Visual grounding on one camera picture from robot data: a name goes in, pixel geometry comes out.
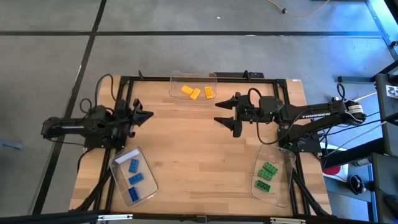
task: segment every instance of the lego brick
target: lego brick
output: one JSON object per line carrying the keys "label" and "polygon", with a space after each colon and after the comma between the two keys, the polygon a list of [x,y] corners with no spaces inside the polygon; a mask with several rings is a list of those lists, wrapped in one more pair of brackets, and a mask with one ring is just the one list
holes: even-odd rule
{"label": "lego brick", "polygon": [[193,92],[193,89],[190,88],[189,86],[183,85],[181,88],[181,91],[183,91],[184,93],[191,95]]}
{"label": "lego brick", "polygon": [[272,175],[275,175],[276,172],[278,172],[278,168],[276,168],[276,167],[275,167],[274,165],[272,165],[270,162],[266,162],[266,163],[263,165],[263,168],[264,168],[266,171],[270,172]]}
{"label": "lego brick", "polygon": [[264,178],[264,179],[266,179],[266,180],[272,180],[272,177],[273,177],[274,175],[271,174],[270,172],[266,171],[266,170],[260,169],[260,170],[259,170],[259,173],[258,173],[258,176],[259,176],[259,177],[262,177],[262,178]]}
{"label": "lego brick", "polygon": [[130,193],[132,202],[136,202],[139,200],[138,191],[137,191],[136,187],[130,188],[129,193]]}
{"label": "lego brick", "polygon": [[257,180],[256,183],[254,184],[258,189],[263,190],[265,192],[269,192],[269,190],[271,189],[271,186],[264,183],[261,180]]}
{"label": "lego brick", "polygon": [[200,90],[198,88],[195,88],[193,90],[192,94],[190,95],[190,98],[193,100],[197,99],[199,96],[199,93],[200,93]]}
{"label": "lego brick", "polygon": [[144,176],[141,173],[138,173],[138,174],[136,174],[136,175],[134,175],[134,176],[129,178],[129,182],[130,182],[131,185],[134,185],[134,184],[136,184],[136,183],[138,183],[138,182],[140,182],[142,180],[144,180]]}
{"label": "lego brick", "polygon": [[212,99],[214,97],[210,86],[205,87],[205,93],[206,93],[206,98],[208,99]]}
{"label": "lego brick", "polygon": [[139,160],[138,159],[131,159],[129,172],[133,172],[133,173],[137,172],[138,164],[139,164]]}

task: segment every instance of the transparent container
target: transparent container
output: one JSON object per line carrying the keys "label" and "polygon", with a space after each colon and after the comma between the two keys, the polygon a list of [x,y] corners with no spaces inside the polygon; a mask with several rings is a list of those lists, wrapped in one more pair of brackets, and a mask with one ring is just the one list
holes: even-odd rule
{"label": "transparent container", "polygon": [[[266,162],[277,168],[277,173],[272,180],[259,177],[259,170],[263,169]],[[292,181],[292,169],[295,162],[295,154],[276,146],[262,145],[257,153],[256,163],[253,169],[251,181],[251,195],[259,200],[271,203],[278,207],[286,207],[290,203],[289,188]],[[255,184],[260,180],[270,185],[268,192],[258,189]]]}
{"label": "transparent container", "polygon": [[[174,71],[170,77],[169,95],[181,100],[193,100],[190,95],[184,93],[181,88],[188,86],[191,89],[198,88],[200,93],[195,100],[211,100],[217,95],[217,76],[214,73],[209,74],[189,74]],[[206,97],[205,87],[211,87],[212,98]]]}
{"label": "transparent container", "polygon": [[[130,168],[132,159],[139,161],[135,172],[130,172],[132,171]],[[158,190],[157,183],[140,147],[125,149],[117,153],[109,161],[109,167],[111,168],[113,178],[115,179],[123,201],[128,207],[138,205],[148,198],[151,198]],[[129,179],[137,174],[142,174],[143,179],[136,184],[131,184]],[[129,191],[129,189],[133,187],[137,197],[133,197]]]}

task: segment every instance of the blue lego brick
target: blue lego brick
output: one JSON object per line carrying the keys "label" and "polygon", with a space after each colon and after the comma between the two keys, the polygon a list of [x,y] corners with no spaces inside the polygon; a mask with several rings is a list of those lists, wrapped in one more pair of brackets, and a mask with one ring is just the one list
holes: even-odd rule
{"label": "blue lego brick", "polygon": [[129,172],[137,172],[138,164],[139,164],[139,160],[138,159],[131,159]]}
{"label": "blue lego brick", "polygon": [[138,173],[138,174],[136,174],[136,175],[134,175],[134,176],[129,178],[129,182],[130,182],[131,185],[134,185],[134,184],[136,184],[136,183],[138,183],[138,182],[140,182],[142,180],[144,180],[144,176],[141,173]]}
{"label": "blue lego brick", "polygon": [[136,202],[139,200],[138,191],[137,191],[136,187],[130,188],[129,193],[130,193],[132,202]]}

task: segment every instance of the wooden tabletop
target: wooden tabletop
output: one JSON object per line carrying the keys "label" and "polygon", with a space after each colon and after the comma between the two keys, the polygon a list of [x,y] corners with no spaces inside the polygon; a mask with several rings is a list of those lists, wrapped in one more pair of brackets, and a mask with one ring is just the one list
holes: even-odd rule
{"label": "wooden tabletop", "polygon": [[[119,77],[115,78],[115,94]],[[287,80],[290,103],[306,105],[300,80]],[[169,95],[169,82],[134,82],[132,97],[140,99],[144,110],[154,115],[136,136],[127,140],[126,148],[139,146],[144,153],[159,191],[145,203],[127,207],[115,188],[112,212],[208,214],[208,215],[277,215],[291,216],[291,206],[277,207],[251,196],[250,185],[256,154],[261,146],[256,125],[244,122],[242,136],[213,120],[230,117],[234,111],[217,108],[214,103],[228,100],[236,91],[246,93],[250,87],[262,95],[274,95],[271,84],[218,83],[214,100],[176,100]],[[252,95],[252,102],[258,96]],[[99,104],[112,108],[110,81],[104,80],[99,91]],[[264,141],[277,138],[276,124],[261,124]],[[81,161],[70,208],[79,206],[98,182],[104,149],[89,152]],[[305,183],[317,202],[331,213],[328,195],[318,160],[301,153]],[[101,200],[104,207],[108,185]],[[303,213],[302,199],[296,186],[298,209]]]}

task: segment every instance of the green lego brick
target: green lego brick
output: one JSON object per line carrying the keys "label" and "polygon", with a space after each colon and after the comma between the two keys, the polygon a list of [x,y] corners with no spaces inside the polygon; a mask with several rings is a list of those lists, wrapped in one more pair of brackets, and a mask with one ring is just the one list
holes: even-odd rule
{"label": "green lego brick", "polygon": [[274,175],[271,174],[270,172],[266,171],[266,170],[260,169],[260,170],[259,170],[259,173],[258,173],[258,176],[259,176],[259,177],[262,177],[262,178],[264,178],[264,179],[266,179],[266,180],[272,180],[272,177],[273,177]]}
{"label": "green lego brick", "polygon": [[274,165],[272,165],[270,162],[266,162],[266,163],[263,165],[263,168],[264,168],[266,171],[270,172],[272,175],[275,175],[276,172],[278,172],[278,168],[276,168],[276,167],[275,167]]}
{"label": "green lego brick", "polygon": [[255,183],[255,186],[256,186],[258,189],[263,190],[263,191],[265,191],[265,192],[269,192],[269,189],[271,189],[271,186],[270,186],[270,185],[264,183],[264,182],[261,181],[261,180],[257,180],[256,183]]}

